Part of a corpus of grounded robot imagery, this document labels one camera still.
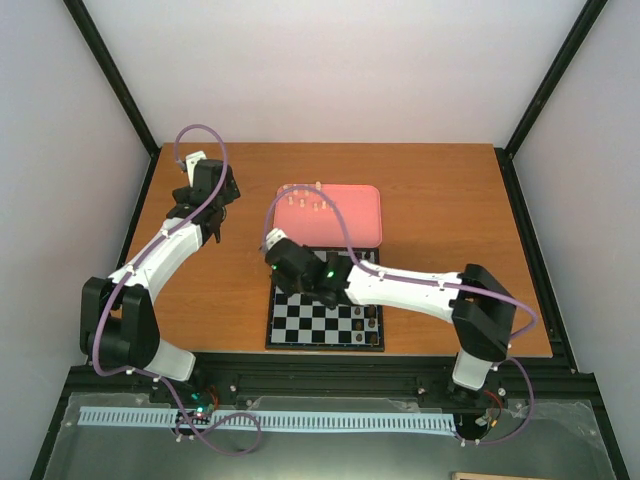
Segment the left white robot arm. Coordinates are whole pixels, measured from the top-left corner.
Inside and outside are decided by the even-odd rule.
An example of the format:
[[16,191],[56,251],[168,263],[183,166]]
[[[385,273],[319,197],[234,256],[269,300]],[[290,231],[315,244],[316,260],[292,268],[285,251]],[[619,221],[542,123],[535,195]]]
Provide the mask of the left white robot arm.
[[176,205],[161,229],[133,259],[108,278],[92,277],[81,298],[80,349],[93,355],[101,316],[107,315],[99,358],[117,368],[145,370],[173,380],[186,402],[201,400],[208,378],[193,353],[160,336],[154,302],[178,268],[210,238],[220,240],[226,206],[240,197],[232,168],[197,151],[186,157],[189,184],[172,192]]

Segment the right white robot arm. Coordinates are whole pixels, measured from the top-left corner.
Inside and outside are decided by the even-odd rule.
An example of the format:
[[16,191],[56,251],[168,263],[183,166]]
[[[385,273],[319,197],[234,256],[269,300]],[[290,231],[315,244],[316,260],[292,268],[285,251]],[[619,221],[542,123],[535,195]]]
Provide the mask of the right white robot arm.
[[300,295],[328,309],[382,306],[426,314],[453,326],[460,350],[452,383],[468,391],[483,389],[490,369],[506,359],[516,313],[514,299],[483,267],[421,273],[344,255],[319,257],[281,229],[263,243],[274,285],[287,296]]

